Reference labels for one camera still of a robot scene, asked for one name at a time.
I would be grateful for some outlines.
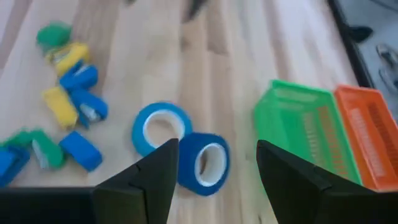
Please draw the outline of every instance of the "green plastic piece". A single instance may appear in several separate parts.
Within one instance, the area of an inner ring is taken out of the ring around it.
[[[333,94],[273,80],[254,108],[259,139],[362,185]]]
[[[62,47],[70,40],[72,27],[60,21],[51,22],[41,28],[37,33],[37,43],[41,46],[44,53],[49,50]]]
[[[0,143],[0,147],[19,146],[29,147],[32,144],[32,136],[25,129],[15,133],[4,142]]]
[[[41,168],[60,168],[65,163],[63,151],[58,144],[41,129],[30,132],[32,147],[39,160]]]

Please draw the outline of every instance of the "blue clip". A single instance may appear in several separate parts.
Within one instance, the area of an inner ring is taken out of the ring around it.
[[[14,163],[16,155],[3,148],[0,150],[0,177],[3,177]]]
[[[108,116],[107,104],[86,90],[73,90],[70,98],[79,112],[79,121],[86,128],[89,128],[89,122],[100,121]]]
[[[0,176],[0,187],[4,187],[9,184],[15,176],[22,170],[30,159],[29,152],[20,147],[9,146],[5,151],[2,152],[1,162],[6,162],[6,166],[3,175]]]
[[[59,146],[88,172],[93,171],[102,163],[99,150],[76,131],[72,131],[62,139]]]
[[[97,84],[98,70],[94,65],[86,65],[83,60],[78,61],[60,79],[60,85],[67,91],[77,88],[89,89]]]

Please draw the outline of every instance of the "metal object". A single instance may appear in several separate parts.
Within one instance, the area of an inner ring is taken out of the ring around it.
[[[178,139],[94,187],[2,188],[1,223],[166,224]]]
[[[378,44],[376,52],[380,59],[390,68],[398,68],[398,54],[387,44]]]
[[[398,73],[392,68],[385,67],[379,69],[379,76],[391,93],[398,93]]]

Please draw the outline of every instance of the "green clip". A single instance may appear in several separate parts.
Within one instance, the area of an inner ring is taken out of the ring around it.
[[[61,147],[55,144],[42,129],[35,129],[30,132],[30,135],[32,148],[41,168],[57,169],[64,164],[65,158]]]
[[[0,142],[0,147],[7,147],[7,146],[18,146],[27,148],[32,144],[32,136],[30,133],[26,131],[26,129],[22,129],[18,133],[13,134],[4,142]]]
[[[72,27],[61,21],[53,21],[37,33],[37,43],[45,54],[49,50],[63,47],[69,42]]]

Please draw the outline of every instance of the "blue tape roll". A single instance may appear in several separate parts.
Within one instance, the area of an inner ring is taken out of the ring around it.
[[[178,134],[179,140],[192,133],[192,122],[183,109],[166,102],[150,104],[139,112],[132,126],[132,143],[142,156],[150,154],[160,146],[151,142],[147,133],[148,123],[155,119],[168,121]]]
[[[225,183],[229,172],[229,147],[214,134],[191,133],[180,141],[178,183],[198,195],[216,193]],[[201,157],[206,163],[201,170]]]

